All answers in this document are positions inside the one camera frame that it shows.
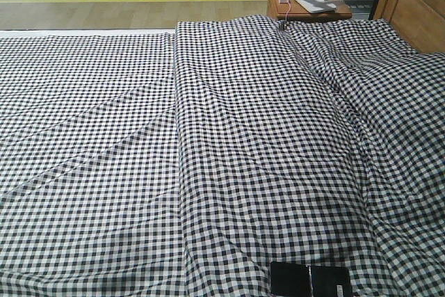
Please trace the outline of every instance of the black and white checkered fabric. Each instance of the black and white checkered fabric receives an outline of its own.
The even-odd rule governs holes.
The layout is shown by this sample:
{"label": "black and white checkered fabric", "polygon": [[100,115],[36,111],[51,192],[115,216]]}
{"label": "black and white checkered fabric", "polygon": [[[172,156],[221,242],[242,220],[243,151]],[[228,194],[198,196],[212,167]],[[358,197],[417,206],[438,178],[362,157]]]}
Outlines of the black and white checkered fabric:
{"label": "black and white checkered fabric", "polygon": [[0,39],[2,296],[445,294],[445,55],[384,21]]}
{"label": "black and white checkered fabric", "polygon": [[0,40],[0,295],[184,295],[171,35]]}
{"label": "black and white checkered fabric", "polygon": [[445,294],[445,55],[384,21],[176,39],[190,295],[267,296],[272,261],[347,266],[357,296]]}

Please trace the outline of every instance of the yellow line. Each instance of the yellow line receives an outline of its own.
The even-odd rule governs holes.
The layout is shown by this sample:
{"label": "yellow line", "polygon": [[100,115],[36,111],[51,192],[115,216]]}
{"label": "yellow line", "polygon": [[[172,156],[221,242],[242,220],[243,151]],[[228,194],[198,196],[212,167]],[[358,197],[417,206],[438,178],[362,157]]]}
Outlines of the yellow line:
{"label": "yellow line", "polygon": [[267,1],[267,0],[0,0],[0,3],[168,3],[181,1]]}

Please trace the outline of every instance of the wooden floor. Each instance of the wooden floor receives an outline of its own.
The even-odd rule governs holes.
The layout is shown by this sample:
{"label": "wooden floor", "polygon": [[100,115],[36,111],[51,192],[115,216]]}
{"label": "wooden floor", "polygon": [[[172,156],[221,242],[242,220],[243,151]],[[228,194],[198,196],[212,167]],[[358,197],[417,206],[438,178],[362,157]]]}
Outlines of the wooden floor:
{"label": "wooden floor", "polygon": [[179,21],[227,21],[266,14],[267,0],[11,1],[0,3],[0,30],[172,29]]}

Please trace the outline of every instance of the wooden nightstand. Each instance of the wooden nightstand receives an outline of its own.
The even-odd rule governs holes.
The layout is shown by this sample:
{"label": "wooden nightstand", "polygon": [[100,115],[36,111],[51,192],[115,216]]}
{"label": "wooden nightstand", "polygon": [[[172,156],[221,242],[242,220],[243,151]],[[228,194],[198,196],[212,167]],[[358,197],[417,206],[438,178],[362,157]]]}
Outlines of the wooden nightstand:
{"label": "wooden nightstand", "polygon": [[[336,3],[337,9],[332,12],[309,13],[295,0],[291,0],[291,11],[287,16],[288,21],[304,22],[328,22],[350,19],[353,14],[344,0],[330,0]],[[278,0],[268,0],[267,16],[273,19],[284,20],[289,9],[287,3],[278,3]]]}

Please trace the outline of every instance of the lamp base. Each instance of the lamp base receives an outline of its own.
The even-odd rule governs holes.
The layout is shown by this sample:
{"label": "lamp base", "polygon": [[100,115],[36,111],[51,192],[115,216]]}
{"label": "lamp base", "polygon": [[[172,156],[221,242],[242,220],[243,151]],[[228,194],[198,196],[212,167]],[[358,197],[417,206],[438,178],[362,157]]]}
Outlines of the lamp base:
{"label": "lamp base", "polygon": [[295,0],[303,6],[309,13],[329,12],[335,10],[337,5],[326,0]]}

